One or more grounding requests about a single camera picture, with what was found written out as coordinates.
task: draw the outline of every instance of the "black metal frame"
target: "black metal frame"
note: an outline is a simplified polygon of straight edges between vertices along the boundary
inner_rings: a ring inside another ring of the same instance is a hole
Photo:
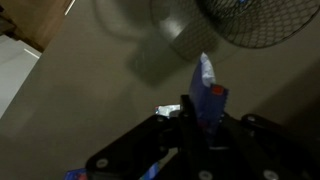
[[[179,151],[155,180],[320,179],[316,142],[301,145],[301,139],[259,116],[237,121],[225,114],[209,148],[188,96],[181,96],[181,106],[178,118],[151,116],[91,157],[89,180],[139,179],[170,148]]]

